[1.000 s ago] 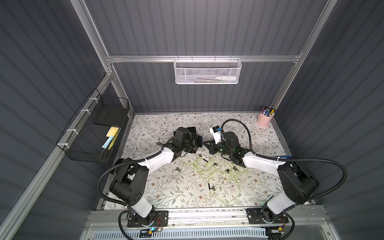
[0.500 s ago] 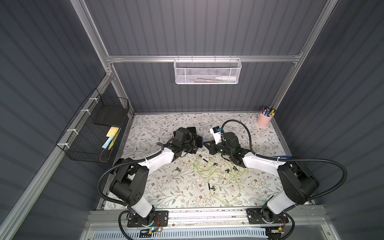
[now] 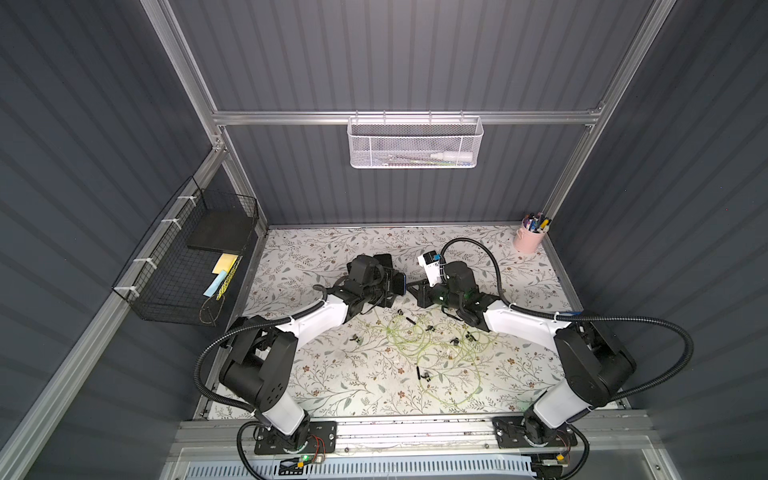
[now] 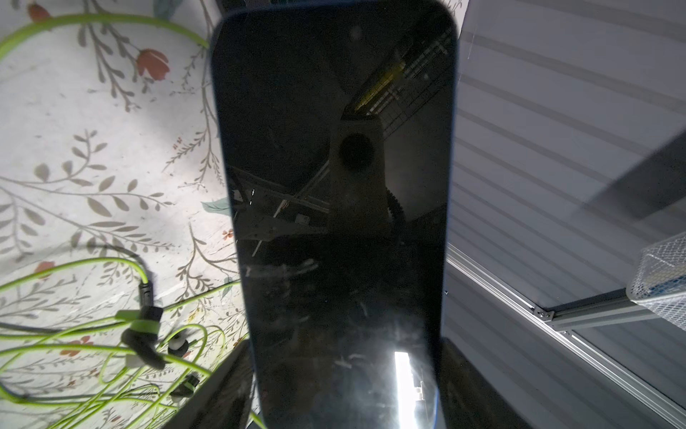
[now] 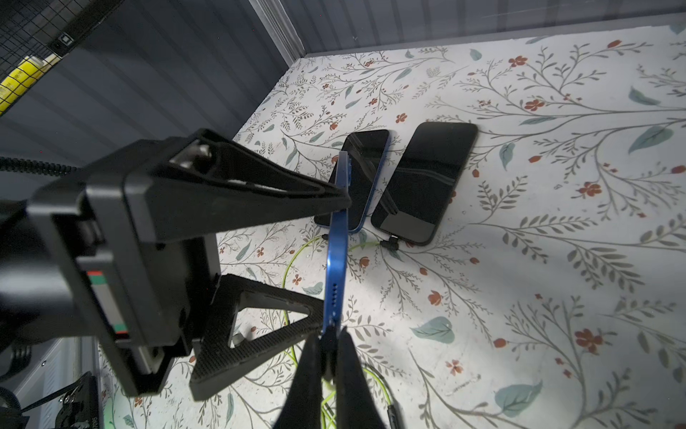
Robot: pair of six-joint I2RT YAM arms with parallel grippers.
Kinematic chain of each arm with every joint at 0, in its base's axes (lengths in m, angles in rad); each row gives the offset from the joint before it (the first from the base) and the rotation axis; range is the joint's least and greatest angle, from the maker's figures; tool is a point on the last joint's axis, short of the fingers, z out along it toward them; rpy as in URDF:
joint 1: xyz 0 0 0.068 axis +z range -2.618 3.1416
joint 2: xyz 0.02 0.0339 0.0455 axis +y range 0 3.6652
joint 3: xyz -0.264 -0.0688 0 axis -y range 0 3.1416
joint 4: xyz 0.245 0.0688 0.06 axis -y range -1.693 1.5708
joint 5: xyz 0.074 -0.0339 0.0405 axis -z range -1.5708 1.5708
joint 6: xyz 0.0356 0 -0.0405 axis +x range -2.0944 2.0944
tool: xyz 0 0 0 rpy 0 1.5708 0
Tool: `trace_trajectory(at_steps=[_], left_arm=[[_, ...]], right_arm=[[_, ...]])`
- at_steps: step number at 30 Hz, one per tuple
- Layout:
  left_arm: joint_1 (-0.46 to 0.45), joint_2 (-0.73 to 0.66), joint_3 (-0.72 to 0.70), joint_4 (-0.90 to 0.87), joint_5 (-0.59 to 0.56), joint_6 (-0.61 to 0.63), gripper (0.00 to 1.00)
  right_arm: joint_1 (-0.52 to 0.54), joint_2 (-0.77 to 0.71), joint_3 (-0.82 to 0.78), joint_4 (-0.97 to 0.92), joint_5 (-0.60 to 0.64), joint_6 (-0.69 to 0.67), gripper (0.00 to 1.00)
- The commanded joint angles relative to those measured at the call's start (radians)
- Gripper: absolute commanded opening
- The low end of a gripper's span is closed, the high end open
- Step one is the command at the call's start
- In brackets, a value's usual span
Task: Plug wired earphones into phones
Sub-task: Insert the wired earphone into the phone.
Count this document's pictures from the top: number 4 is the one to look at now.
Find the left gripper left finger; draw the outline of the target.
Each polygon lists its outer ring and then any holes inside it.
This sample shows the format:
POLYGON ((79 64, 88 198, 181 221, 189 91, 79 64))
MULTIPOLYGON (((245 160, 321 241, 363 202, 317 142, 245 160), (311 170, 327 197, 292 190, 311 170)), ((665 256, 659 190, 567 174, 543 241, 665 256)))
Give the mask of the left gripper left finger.
POLYGON ((253 399, 253 378, 251 345, 249 340, 244 340, 164 428, 246 428, 253 399))

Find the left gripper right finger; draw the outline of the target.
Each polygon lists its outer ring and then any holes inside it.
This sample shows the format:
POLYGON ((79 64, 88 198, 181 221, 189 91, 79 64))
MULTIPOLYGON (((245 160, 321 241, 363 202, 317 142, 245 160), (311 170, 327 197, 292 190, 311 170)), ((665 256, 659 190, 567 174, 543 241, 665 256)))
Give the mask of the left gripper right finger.
POLYGON ((439 396, 446 428, 530 428, 450 339, 441 339, 439 396))

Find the black smartphone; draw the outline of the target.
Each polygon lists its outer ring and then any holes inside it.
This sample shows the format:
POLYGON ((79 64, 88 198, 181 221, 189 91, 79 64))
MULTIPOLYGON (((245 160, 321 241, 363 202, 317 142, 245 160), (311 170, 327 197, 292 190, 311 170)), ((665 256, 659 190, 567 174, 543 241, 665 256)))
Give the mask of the black smartphone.
POLYGON ((270 428, 432 428, 457 25, 439 1, 227 14, 211 76, 270 428))

